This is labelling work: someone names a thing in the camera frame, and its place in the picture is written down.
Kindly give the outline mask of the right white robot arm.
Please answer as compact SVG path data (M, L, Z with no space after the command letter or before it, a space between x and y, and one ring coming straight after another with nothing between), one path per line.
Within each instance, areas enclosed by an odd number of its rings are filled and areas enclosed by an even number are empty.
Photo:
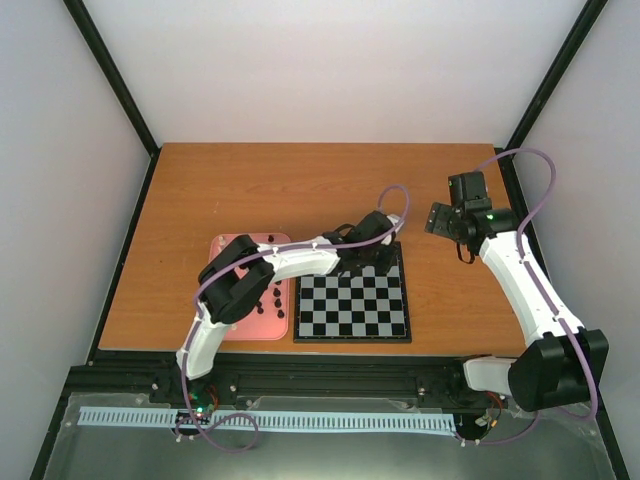
M511 397L527 412L598 400L609 345L588 330L560 299L533 256L515 213L496 208L480 171L448 179L450 201L435 202L428 233L454 241L460 261L482 263L493 274L526 344L517 358L482 356L462 365L467 386Z

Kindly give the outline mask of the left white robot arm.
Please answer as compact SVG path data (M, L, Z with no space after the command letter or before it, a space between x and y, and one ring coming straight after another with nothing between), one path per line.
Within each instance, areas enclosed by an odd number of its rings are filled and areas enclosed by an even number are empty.
M382 268L406 216L374 210L347 232L326 232L310 240L258 243L247 234L232 240L201 271L194 295L195 316L176 353L180 371L172 388L186 402L201 400L206 374L230 327L247 317L271 285L308 275Z

